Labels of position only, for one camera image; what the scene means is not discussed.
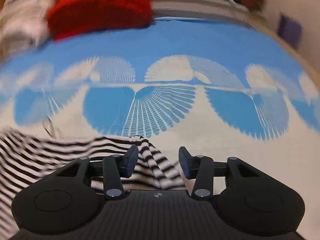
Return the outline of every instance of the red pillow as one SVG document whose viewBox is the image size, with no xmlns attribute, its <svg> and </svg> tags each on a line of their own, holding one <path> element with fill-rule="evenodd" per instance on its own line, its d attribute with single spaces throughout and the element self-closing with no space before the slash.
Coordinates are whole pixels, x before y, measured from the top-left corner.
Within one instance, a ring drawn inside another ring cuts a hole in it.
<svg viewBox="0 0 320 240">
<path fill-rule="evenodd" d="M 103 29 L 141 28 L 152 21 L 150 0 L 60 0 L 47 14 L 58 40 Z"/>
</svg>

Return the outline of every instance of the bed sheet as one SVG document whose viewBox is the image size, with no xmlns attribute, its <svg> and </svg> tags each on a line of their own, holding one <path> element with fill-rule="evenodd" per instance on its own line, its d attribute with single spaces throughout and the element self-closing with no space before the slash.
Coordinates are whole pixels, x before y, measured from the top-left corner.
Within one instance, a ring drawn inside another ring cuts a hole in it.
<svg viewBox="0 0 320 240">
<path fill-rule="evenodd" d="M 156 20 L 45 46 L 0 69 L 0 127 L 39 137 L 150 138 L 170 160 L 237 156 L 295 189 L 320 238 L 320 98 L 269 37 L 223 22 Z M 223 182 L 215 180 L 215 193 Z"/>
</svg>

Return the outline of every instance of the ribbed black surface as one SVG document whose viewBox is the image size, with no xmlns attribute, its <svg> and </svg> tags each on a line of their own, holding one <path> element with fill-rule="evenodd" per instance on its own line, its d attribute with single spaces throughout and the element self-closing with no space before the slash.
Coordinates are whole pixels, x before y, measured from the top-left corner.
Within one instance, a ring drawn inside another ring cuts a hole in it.
<svg viewBox="0 0 320 240">
<path fill-rule="evenodd" d="M 98 217 L 84 227 L 59 236 L 39 236 L 20 230 L 12 240 L 301 240 L 296 233 L 259 237 L 226 225 L 211 204 L 191 199 L 184 190 L 131 191 L 107 202 Z"/>
</svg>

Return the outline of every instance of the beige wall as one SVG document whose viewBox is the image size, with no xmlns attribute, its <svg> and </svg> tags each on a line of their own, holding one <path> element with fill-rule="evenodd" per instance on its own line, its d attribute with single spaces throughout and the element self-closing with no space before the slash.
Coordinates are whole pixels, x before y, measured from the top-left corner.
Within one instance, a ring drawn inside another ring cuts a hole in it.
<svg viewBox="0 0 320 240">
<path fill-rule="evenodd" d="M 302 25 L 298 52 L 320 72 L 320 0 L 266 0 L 263 15 L 273 30 L 281 12 Z"/>
</svg>

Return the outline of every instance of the striped cloth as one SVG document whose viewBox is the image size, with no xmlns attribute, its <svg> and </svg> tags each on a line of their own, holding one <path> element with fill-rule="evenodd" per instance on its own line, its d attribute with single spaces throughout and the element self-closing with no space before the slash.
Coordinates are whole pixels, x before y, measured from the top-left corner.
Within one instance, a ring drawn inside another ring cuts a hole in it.
<svg viewBox="0 0 320 240">
<path fill-rule="evenodd" d="M 139 159 L 132 176 L 121 179 L 125 190 L 185 188 L 174 165 L 140 136 L 108 135 L 75 142 L 40 140 L 11 129 L 0 132 L 0 239 L 8 239 L 18 230 L 11 202 L 20 190 L 79 157 L 100 161 L 108 155 L 124 154 L 131 145 L 138 147 Z M 102 178 L 92 178 L 91 186 L 102 193 Z"/>
</svg>

